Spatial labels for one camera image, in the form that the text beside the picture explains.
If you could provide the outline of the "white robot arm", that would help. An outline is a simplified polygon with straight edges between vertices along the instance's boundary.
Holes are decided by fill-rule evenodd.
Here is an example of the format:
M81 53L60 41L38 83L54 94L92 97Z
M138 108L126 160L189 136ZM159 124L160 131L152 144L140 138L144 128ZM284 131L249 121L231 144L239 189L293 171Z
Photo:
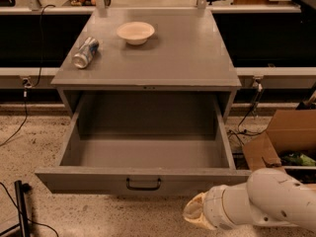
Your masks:
M301 227L316 231L316 192L287 173L259 169L245 183L216 186L192 198L187 222L207 230L240 225Z

